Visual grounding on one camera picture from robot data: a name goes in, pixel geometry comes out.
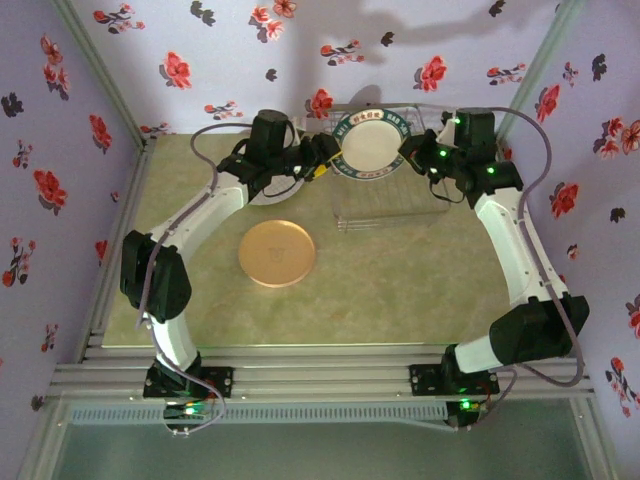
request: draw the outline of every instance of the dish rack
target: dish rack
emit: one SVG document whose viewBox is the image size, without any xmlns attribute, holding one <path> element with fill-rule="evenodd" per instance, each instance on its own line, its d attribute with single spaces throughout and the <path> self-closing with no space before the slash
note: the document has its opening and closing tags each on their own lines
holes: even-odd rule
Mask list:
<svg viewBox="0 0 640 480">
<path fill-rule="evenodd" d="M 371 106 L 335 105 L 322 129 L 331 134 L 345 116 L 367 108 L 384 108 L 402 116 L 413 135 L 426 129 L 440 130 L 440 116 L 446 107 L 419 104 L 376 104 Z M 358 181 L 331 169 L 331 204 L 338 229 L 341 231 L 390 227 L 404 224 L 429 225 L 445 214 L 450 204 L 438 200 L 429 191 L 429 179 L 417 175 L 404 162 L 386 177 Z M 448 197 L 445 182 L 433 186 L 433 191 Z"/>
</svg>

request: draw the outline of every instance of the floral wallpaper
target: floral wallpaper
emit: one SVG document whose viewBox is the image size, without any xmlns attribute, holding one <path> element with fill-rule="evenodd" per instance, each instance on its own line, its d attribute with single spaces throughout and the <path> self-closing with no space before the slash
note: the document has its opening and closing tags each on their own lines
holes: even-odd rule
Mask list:
<svg viewBox="0 0 640 480">
<path fill-rule="evenodd" d="M 589 301 L 580 341 L 628 479 L 640 478 L 640 60 L 628 55 L 639 18 L 637 2 L 588 2 L 523 107 L 554 155 L 530 210 L 556 270 Z M 525 183 L 537 177 L 535 131 L 518 122 L 507 140 Z"/>
<path fill-rule="evenodd" d="M 113 25 L 125 13 L 110 14 Z M 50 2 L 7 0 L 2 15 L 0 477 L 9 479 L 55 365 L 73 361 L 136 148 Z"/>
<path fill-rule="evenodd" d="M 307 115 L 318 129 L 328 105 L 354 98 L 508 105 L 558 6 L 70 1 L 143 134 L 192 133 L 262 108 Z"/>
</svg>

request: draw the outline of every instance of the mounting plate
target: mounting plate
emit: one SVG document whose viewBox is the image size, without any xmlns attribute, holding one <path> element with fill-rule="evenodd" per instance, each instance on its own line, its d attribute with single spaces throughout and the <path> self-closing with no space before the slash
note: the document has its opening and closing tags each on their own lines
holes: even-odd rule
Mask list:
<svg viewBox="0 0 640 480">
<path fill-rule="evenodd" d="M 457 379 L 457 388 L 447 382 L 441 364 L 409 365 L 409 382 L 414 397 L 435 395 L 494 395 L 500 393 L 498 377 L 489 372 L 477 372 Z"/>
<path fill-rule="evenodd" d="M 197 373 L 189 370 L 187 373 L 213 385 L 224 398 L 231 398 L 233 368 L 198 366 Z M 204 387 L 184 380 L 156 360 L 151 368 L 147 370 L 142 396 L 144 398 L 191 398 L 202 400 L 210 395 L 209 391 Z"/>
</svg>

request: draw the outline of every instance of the wire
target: wire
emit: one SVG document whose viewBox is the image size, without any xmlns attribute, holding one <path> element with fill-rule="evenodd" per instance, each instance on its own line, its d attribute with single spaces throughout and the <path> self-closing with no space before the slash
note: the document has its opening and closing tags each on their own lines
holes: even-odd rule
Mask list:
<svg viewBox="0 0 640 480">
<path fill-rule="evenodd" d="M 487 398 L 485 398 L 482 402 L 480 402 L 480 404 L 481 405 L 487 404 L 487 406 L 491 405 L 491 390 L 489 389 L 487 384 L 484 382 L 478 382 L 478 385 L 480 385 L 484 390 L 484 393 L 487 394 Z"/>
<path fill-rule="evenodd" d="M 285 193 L 290 192 L 291 190 L 293 190 L 293 188 L 298 184 L 298 180 L 293 180 L 293 185 L 291 185 L 290 187 L 287 187 L 286 189 L 282 190 L 281 192 L 278 193 L 274 193 L 273 195 L 269 195 L 268 193 L 265 193 L 264 188 L 262 189 L 262 194 L 266 197 L 266 198 L 277 198 L 281 195 L 284 195 Z"/>
<path fill-rule="evenodd" d="M 217 128 L 224 128 L 224 127 L 251 127 L 251 125 L 246 124 L 246 123 L 222 123 L 222 124 L 216 124 L 216 125 L 209 125 L 208 127 L 201 128 L 200 130 L 198 130 L 197 132 L 195 132 L 191 136 L 191 140 L 189 142 L 191 150 L 196 155 L 196 157 L 200 158 L 207 165 L 209 165 L 211 167 L 211 171 L 212 171 L 213 177 L 211 179 L 211 183 L 209 184 L 208 191 L 205 194 L 203 194 L 202 197 L 200 197 L 198 200 L 196 200 L 193 203 L 193 205 L 191 205 L 182 214 L 180 214 L 178 216 L 178 218 L 176 218 L 173 222 L 171 222 L 169 227 L 167 227 L 167 229 L 162 233 L 162 235 L 160 236 L 160 238 L 156 242 L 156 245 L 153 247 L 153 250 L 151 251 L 151 255 L 149 256 L 149 261 L 147 262 L 147 271 L 145 273 L 144 284 L 143 284 L 143 287 L 142 287 L 142 295 L 141 295 L 141 298 L 140 298 L 140 307 L 138 308 L 138 319 L 136 320 L 136 329 L 139 328 L 140 325 L 142 324 L 142 322 L 145 320 L 145 313 L 146 313 L 145 309 L 147 307 L 147 302 L 149 300 L 149 292 L 151 290 L 151 278 L 153 276 L 153 270 L 154 270 L 154 266 L 155 266 L 155 262 L 156 262 L 156 257 L 158 256 L 158 252 L 160 252 L 160 249 L 162 248 L 162 245 L 164 244 L 164 242 L 169 237 L 170 232 L 172 232 L 176 228 L 178 228 L 178 226 L 187 217 L 189 217 L 189 215 L 191 215 L 193 212 L 195 212 L 204 202 L 206 202 L 209 198 L 211 198 L 211 195 L 213 194 L 213 192 L 215 192 L 216 186 L 218 184 L 218 170 L 216 168 L 216 165 L 215 165 L 215 163 L 213 163 L 213 161 L 210 158 L 208 158 L 204 154 L 200 153 L 200 151 L 196 148 L 196 146 L 195 146 L 196 138 L 198 138 L 200 135 L 202 135 L 203 133 L 208 132 L 210 130 L 214 130 L 214 129 L 217 129 Z M 200 380 L 199 378 L 194 377 L 193 375 L 189 375 L 188 373 L 183 371 L 178 365 L 173 363 L 173 361 L 171 361 L 167 357 L 166 353 L 162 350 L 162 347 L 158 343 L 158 339 L 156 338 L 155 332 L 153 330 L 153 322 L 151 322 L 148 318 L 147 318 L 147 321 L 150 322 L 151 339 L 153 341 L 153 345 L 156 348 L 156 351 L 158 352 L 158 356 L 160 356 L 160 358 L 162 358 L 162 360 L 165 363 L 165 365 L 167 367 L 169 367 L 171 370 L 173 370 L 175 373 L 180 375 L 181 377 L 183 377 L 183 378 L 185 378 L 185 379 L 187 379 L 187 380 L 189 380 L 191 382 L 194 382 L 194 383 L 206 388 L 207 390 L 209 390 L 211 393 L 213 393 L 216 397 L 218 397 L 222 401 L 222 412 L 219 415 L 217 415 L 215 418 L 212 418 L 211 420 L 203 423 L 202 425 L 198 425 L 197 427 L 192 428 L 190 430 L 190 432 L 197 432 L 198 430 L 202 430 L 203 428 L 206 428 L 209 425 L 219 421 L 224 416 L 224 414 L 226 413 L 226 408 L 227 408 L 225 400 L 224 400 L 224 397 L 222 396 L 222 394 L 213 385 L 210 385 L 210 384 L 208 384 L 206 382 L 203 382 L 202 380 Z M 185 432 L 175 432 L 174 431 L 173 433 L 178 434 L 178 435 L 188 435 L 189 434 L 189 430 L 185 431 Z"/>
<path fill-rule="evenodd" d="M 507 388 L 505 388 L 502 391 L 502 394 L 498 397 L 498 399 L 495 402 L 492 402 L 491 408 L 489 409 L 489 411 L 483 417 L 480 417 L 478 421 L 473 424 L 473 427 L 476 427 L 480 423 L 486 421 L 489 415 L 491 415 L 492 413 L 495 413 L 498 410 L 500 403 L 505 399 L 507 395 L 509 395 L 509 393 L 513 389 L 513 386 L 516 384 L 516 380 L 518 380 L 518 371 L 513 367 L 502 367 L 502 368 L 496 368 L 491 370 L 491 373 L 498 373 L 498 372 L 510 372 L 512 375 L 511 381 L 509 382 L 509 385 L 507 385 Z"/>
<path fill-rule="evenodd" d="M 555 378 L 551 378 L 548 375 L 545 375 L 544 373 L 540 372 L 539 370 L 531 367 L 530 365 L 523 363 L 523 364 L 519 364 L 519 366 L 521 366 L 525 370 L 528 370 L 534 375 L 537 375 L 538 377 L 542 378 L 543 380 L 546 380 L 547 382 L 557 387 L 566 387 L 566 388 L 574 387 L 578 383 L 580 383 L 584 375 L 584 357 L 582 355 L 582 348 L 580 347 L 580 342 L 578 341 L 578 336 L 576 335 L 576 332 L 573 329 L 573 325 L 571 325 L 571 321 L 567 316 L 567 312 L 564 310 L 564 307 L 562 306 L 562 303 L 560 303 L 560 299 L 558 298 L 558 295 L 556 295 L 556 292 L 553 289 L 553 286 L 551 285 L 551 281 L 549 279 L 549 276 L 547 275 L 546 268 L 542 264 L 542 260 L 538 255 L 538 252 L 533 243 L 533 240 L 531 239 L 531 236 L 529 235 L 529 231 L 527 230 L 526 223 L 524 222 L 524 208 L 525 208 L 527 198 L 529 197 L 529 194 L 534 188 L 536 188 L 542 182 L 542 180 L 546 178 L 546 176 L 549 173 L 549 170 L 551 170 L 551 161 L 553 157 L 553 154 L 551 151 L 551 142 L 549 141 L 549 137 L 547 136 L 546 132 L 542 129 L 542 127 L 538 125 L 538 123 L 528 115 L 508 107 L 490 107 L 489 110 L 492 110 L 494 112 L 511 113 L 512 115 L 522 118 L 523 120 L 527 121 L 536 129 L 536 131 L 540 134 L 540 136 L 542 137 L 542 140 L 544 141 L 544 146 L 547 151 L 547 160 L 544 165 L 544 170 L 542 171 L 540 176 L 531 183 L 531 185 L 525 188 L 524 192 L 522 193 L 522 196 L 520 197 L 520 202 L 518 203 L 518 224 L 520 225 L 520 230 L 525 239 L 525 242 L 529 247 L 529 251 L 531 251 L 532 253 L 533 261 L 536 264 L 536 267 L 540 272 L 540 276 L 542 277 L 543 283 L 547 288 L 547 292 L 549 292 L 549 296 L 551 297 L 553 304 L 558 310 L 558 314 L 560 314 L 562 323 L 564 324 L 564 327 L 567 329 L 567 333 L 569 334 L 569 338 L 571 339 L 571 343 L 573 345 L 573 348 L 575 349 L 575 354 L 576 354 L 576 374 L 571 380 L 567 382 L 561 382 L 559 380 L 556 380 Z"/>
<path fill-rule="evenodd" d="M 457 427 L 451 427 L 448 424 L 447 426 L 445 426 L 445 425 L 439 425 L 437 423 L 421 422 L 420 420 L 411 420 L 408 418 L 389 420 L 388 423 L 399 423 L 401 425 L 411 425 L 413 427 L 428 428 L 429 430 L 438 430 L 440 432 L 447 432 L 447 433 L 456 433 L 458 431 Z"/>
<path fill-rule="evenodd" d="M 286 152 L 287 150 L 289 150 L 291 147 L 293 147 L 294 142 L 298 142 L 300 143 L 300 137 L 298 136 L 298 131 L 295 129 L 295 127 L 293 126 L 293 122 L 291 122 L 291 120 L 287 120 L 287 127 L 289 127 L 289 130 L 291 130 L 291 142 L 289 142 L 289 145 L 287 145 L 284 149 L 284 151 Z M 278 198 L 282 195 L 284 195 L 285 193 L 289 193 L 291 190 L 293 190 L 295 188 L 295 186 L 298 184 L 298 180 L 293 180 L 293 185 L 291 185 L 290 187 L 286 188 L 285 190 L 282 190 L 281 192 L 278 193 L 274 193 L 272 195 L 269 195 L 268 193 L 266 193 L 264 190 L 267 188 L 263 188 L 262 189 L 262 195 L 264 195 L 265 198 Z"/>
<path fill-rule="evenodd" d="M 438 195 L 436 192 L 433 191 L 434 185 L 435 185 L 434 181 L 429 180 L 429 191 L 431 192 L 431 195 L 436 197 L 438 200 L 444 200 L 445 202 L 449 202 L 449 203 L 462 203 L 464 202 L 464 199 L 467 198 L 467 195 L 465 193 L 462 194 L 462 198 L 460 200 L 451 200 L 449 197 Z"/>
</svg>

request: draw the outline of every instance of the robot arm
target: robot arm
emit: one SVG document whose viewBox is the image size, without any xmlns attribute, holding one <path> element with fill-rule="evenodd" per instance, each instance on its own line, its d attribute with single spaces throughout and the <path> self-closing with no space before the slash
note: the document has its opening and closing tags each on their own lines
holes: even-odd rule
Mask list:
<svg viewBox="0 0 640 480">
<path fill-rule="evenodd" d="M 159 241 L 165 230 L 183 212 L 195 204 L 203 195 L 209 195 L 197 210 L 170 233 L 164 242 L 165 247 L 175 247 L 186 265 L 191 256 L 219 226 L 236 211 L 249 202 L 249 191 L 238 178 L 226 172 L 218 175 L 215 191 L 209 187 L 203 189 L 194 199 L 177 212 L 174 217 L 151 230 L 151 240 Z M 198 357 L 198 351 L 191 340 L 187 328 L 184 311 L 170 321 L 159 321 L 155 316 L 147 314 L 156 336 L 156 341 L 162 352 L 178 367 L 187 370 Z M 158 361 L 163 364 L 164 359 L 158 355 Z"/>
<path fill-rule="evenodd" d="M 288 128 L 297 143 L 292 141 L 289 147 L 284 147 Z M 146 385 L 154 388 L 149 391 L 145 388 L 145 397 L 204 398 L 207 395 L 201 386 L 176 373 L 172 365 L 192 377 L 213 381 L 212 372 L 201 366 L 184 313 L 191 297 L 185 266 L 194 252 L 226 218 L 267 187 L 274 176 L 288 175 L 296 181 L 310 181 L 316 170 L 328 166 L 339 152 L 330 135 L 318 134 L 299 141 L 286 115 L 262 110 L 253 121 L 250 138 L 240 141 L 231 155 L 220 162 L 213 191 L 211 187 L 204 188 L 150 233 L 143 235 L 134 230 L 125 237 L 120 290 L 135 308 L 140 308 L 143 298 L 151 253 L 161 244 L 151 266 L 150 291 L 144 305 L 144 316 L 150 321 L 158 350 L 147 374 Z"/>
<path fill-rule="evenodd" d="M 572 297 L 556 274 L 526 204 L 522 217 L 518 216 L 523 184 L 513 163 L 495 160 L 493 113 L 462 109 L 455 116 L 445 113 L 443 123 L 439 135 L 428 130 L 408 139 L 399 151 L 432 184 L 443 178 L 455 180 L 491 238 L 511 306 L 487 335 L 447 349 L 442 376 L 453 393 L 477 382 L 476 372 L 569 353 L 571 338 L 550 290 L 560 299 L 576 333 L 582 329 L 589 307 L 584 297 Z"/>
</svg>

